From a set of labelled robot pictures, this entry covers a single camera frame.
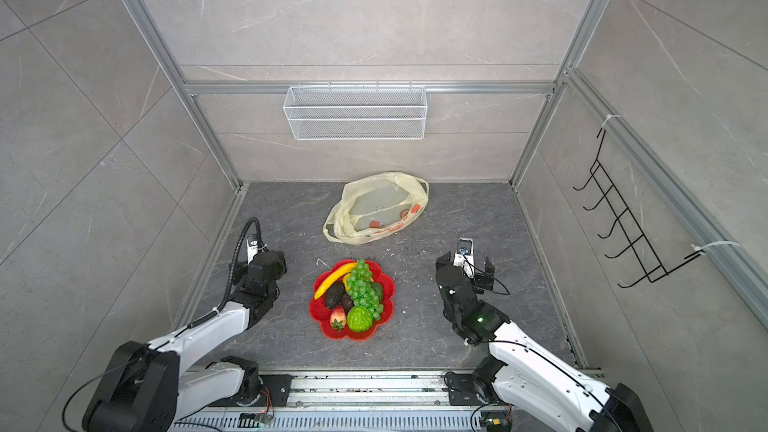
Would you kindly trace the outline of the red flower-shaped plate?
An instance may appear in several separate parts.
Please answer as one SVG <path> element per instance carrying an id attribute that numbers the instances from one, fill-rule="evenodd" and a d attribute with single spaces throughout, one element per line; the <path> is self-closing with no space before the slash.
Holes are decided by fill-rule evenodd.
<path id="1" fill-rule="evenodd" d="M 343 260 L 315 280 L 309 313 L 327 338 L 364 341 L 392 317 L 395 291 L 378 263 Z"/>

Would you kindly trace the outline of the dark fake avocado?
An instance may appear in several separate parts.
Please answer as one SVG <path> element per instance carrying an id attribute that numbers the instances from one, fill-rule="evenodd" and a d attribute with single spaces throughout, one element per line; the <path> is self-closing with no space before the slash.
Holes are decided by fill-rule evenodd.
<path id="1" fill-rule="evenodd" d="M 334 282 L 324 293 L 323 303 L 328 310 L 334 310 L 341 303 L 346 288 L 342 281 Z"/>

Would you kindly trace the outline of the yellow fake banana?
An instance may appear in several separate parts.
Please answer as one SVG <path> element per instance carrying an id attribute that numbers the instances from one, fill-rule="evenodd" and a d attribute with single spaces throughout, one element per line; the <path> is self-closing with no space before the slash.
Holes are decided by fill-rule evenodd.
<path id="1" fill-rule="evenodd" d="M 319 299 L 322 297 L 325 292 L 340 278 L 345 276 L 347 273 L 350 273 L 353 269 L 355 269 L 358 266 L 357 262 L 349 262 L 346 264 L 343 264 L 342 266 L 338 267 L 337 269 L 333 270 L 324 280 L 323 282 L 315 289 L 314 298 Z"/>

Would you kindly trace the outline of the red yellow fake apple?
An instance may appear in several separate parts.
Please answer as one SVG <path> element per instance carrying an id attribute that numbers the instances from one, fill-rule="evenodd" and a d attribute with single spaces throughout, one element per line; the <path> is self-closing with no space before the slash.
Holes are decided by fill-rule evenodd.
<path id="1" fill-rule="evenodd" d="M 346 312 L 342 306 L 336 307 L 330 315 L 329 324 L 334 331 L 342 331 L 346 326 Z"/>

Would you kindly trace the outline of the round dark brown fake fruit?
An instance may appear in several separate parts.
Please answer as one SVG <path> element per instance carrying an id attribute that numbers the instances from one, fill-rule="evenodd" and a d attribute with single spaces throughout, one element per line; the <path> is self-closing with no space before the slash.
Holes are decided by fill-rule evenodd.
<path id="1" fill-rule="evenodd" d="M 344 293 L 340 297 L 339 306 L 343 309 L 344 313 L 347 314 L 355 306 L 355 304 L 352 298 L 348 294 Z"/>

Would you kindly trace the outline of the green fake grape bunch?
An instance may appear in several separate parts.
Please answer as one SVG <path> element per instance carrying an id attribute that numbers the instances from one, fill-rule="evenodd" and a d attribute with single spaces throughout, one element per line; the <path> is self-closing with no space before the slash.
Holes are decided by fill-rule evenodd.
<path id="1" fill-rule="evenodd" d="M 355 306 L 365 309 L 374 320 L 384 310 L 382 286 L 373 280 L 373 272 L 366 261 L 360 259 L 344 277 L 345 289 Z"/>

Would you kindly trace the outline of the light green bumpy fake fruit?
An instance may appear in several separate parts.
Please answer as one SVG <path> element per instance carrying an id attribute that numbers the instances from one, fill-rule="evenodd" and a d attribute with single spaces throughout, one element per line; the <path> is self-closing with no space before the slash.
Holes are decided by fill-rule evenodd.
<path id="1" fill-rule="evenodd" d="M 347 327 L 353 333 L 366 332 L 373 324 L 373 314 L 363 306 L 354 306 L 347 313 Z"/>

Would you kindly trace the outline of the cream plastic bag orange prints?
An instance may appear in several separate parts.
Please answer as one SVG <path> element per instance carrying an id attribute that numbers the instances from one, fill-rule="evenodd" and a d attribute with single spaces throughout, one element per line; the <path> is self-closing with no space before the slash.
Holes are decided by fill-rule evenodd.
<path id="1" fill-rule="evenodd" d="M 417 220 L 429 202 L 429 183 L 402 172 L 368 176 L 344 185 L 322 232 L 332 243 L 362 245 L 388 237 Z"/>

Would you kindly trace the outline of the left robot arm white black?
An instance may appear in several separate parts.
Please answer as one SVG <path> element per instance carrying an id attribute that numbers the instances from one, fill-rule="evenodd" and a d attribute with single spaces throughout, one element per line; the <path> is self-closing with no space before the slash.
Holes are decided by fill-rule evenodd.
<path id="1" fill-rule="evenodd" d="M 193 367 L 266 315 L 286 271 L 283 252 L 260 251 L 234 272 L 238 286 L 224 304 L 148 343 L 121 345 L 84 412 L 83 429 L 166 431 L 222 399 L 255 403 L 264 390 L 255 362 L 227 356 L 200 370 Z"/>

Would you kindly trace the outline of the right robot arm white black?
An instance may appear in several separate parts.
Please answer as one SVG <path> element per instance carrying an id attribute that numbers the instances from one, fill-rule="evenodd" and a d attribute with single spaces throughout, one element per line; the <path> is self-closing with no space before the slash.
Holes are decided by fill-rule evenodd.
<path id="1" fill-rule="evenodd" d="M 480 300 L 454 254 L 436 259 L 435 281 L 453 331 L 468 345 L 488 348 L 473 372 L 481 401 L 520 408 L 554 431 L 653 429 L 632 389 L 610 387 L 573 368 Z"/>

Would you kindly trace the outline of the white zip tie upper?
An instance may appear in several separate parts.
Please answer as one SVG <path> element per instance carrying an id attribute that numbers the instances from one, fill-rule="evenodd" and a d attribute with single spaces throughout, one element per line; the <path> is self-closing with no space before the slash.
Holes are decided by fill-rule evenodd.
<path id="1" fill-rule="evenodd" d="M 607 125 L 607 123 L 608 123 L 608 122 L 609 122 L 611 119 L 615 119 L 615 118 L 621 118 L 621 117 L 622 117 L 622 115 L 621 115 L 621 114 L 607 114 L 607 115 L 606 115 L 606 117 L 605 117 L 605 119 L 603 120 L 603 122 L 602 122 L 601 126 L 600 126 L 600 130 L 604 130 L 604 129 L 605 129 L 605 127 L 606 127 L 606 125 Z"/>

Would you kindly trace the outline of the white zip tie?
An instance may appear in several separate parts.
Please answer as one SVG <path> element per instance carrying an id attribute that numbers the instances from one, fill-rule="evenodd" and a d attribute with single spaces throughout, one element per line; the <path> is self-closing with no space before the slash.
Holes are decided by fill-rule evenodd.
<path id="1" fill-rule="evenodd" d="M 698 244 L 691 245 L 692 250 L 696 253 L 705 253 L 707 250 L 711 248 L 721 247 L 721 246 L 741 248 L 740 243 L 731 241 L 731 240 L 717 240 L 717 241 L 706 243 L 704 245 L 698 245 Z"/>
<path id="2" fill-rule="evenodd" d="M 600 126 L 600 130 L 604 130 L 604 129 L 605 129 L 605 127 L 606 127 L 606 125 L 607 125 L 607 123 L 608 123 L 608 122 L 609 122 L 611 119 L 615 119 L 615 118 L 621 118 L 621 117 L 622 117 L 622 115 L 621 115 L 621 114 L 607 114 L 607 115 L 606 115 L 606 117 L 605 117 L 605 119 L 603 120 L 603 122 L 602 122 L 601 126 Z"/>

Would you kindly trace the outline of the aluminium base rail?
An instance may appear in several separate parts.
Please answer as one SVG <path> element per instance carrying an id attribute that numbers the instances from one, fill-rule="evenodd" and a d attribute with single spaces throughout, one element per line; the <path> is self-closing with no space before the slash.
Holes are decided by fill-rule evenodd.
<path id="1" fill-rule="evenodd" d="M 386 418 L 385 426 L 391 429 L 398 426 L 394 420 L 400 412 L 414 418 L 420 413 L 433 413 L 444 408 L 469 407 L 473 410 L 467 417 L 470 427 L 478 430 L 487 423 L 480 412 L 483 407 L 507 404 L 481 401 L 474 388 L 473 372 L 447 371 L 438 374 L 435 371 L 406 370 L 259 374 L 264 390 L 255 403 L 246 406 L 233 399 L 222 399 L 206 408 L 240 407 L 251 413 L 254 408 L 260 407 L 262 413 L 254 415 L 253 419 L 261 425 L 288 419 L 293 410 L 300 409 L 306 411 L 309 427 L 324 425 L 342 417 L 345 411 L 364 411 L 373 417 Z M 198 412 L 178 422 L 184 422 Z"/>

